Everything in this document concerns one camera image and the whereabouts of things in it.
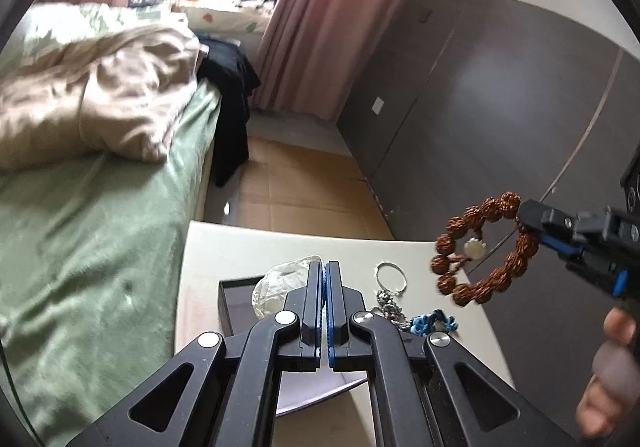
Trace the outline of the person's right hand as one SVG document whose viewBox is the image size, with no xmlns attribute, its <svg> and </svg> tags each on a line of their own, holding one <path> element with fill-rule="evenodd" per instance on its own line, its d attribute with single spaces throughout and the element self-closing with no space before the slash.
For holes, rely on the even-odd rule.
<svg viewBox="0 0 640 447">
<path fill-rule="evenodd" d="M 576 410 L 578 427 L 586 438 L 613 433 L 639 400 L 639 363 L 629 348 L 637 336 L 637 323 L 614 307 L 604 319 L 603 330 L 608 341 L 593 358 L 592 377 Z"/>
</svg>

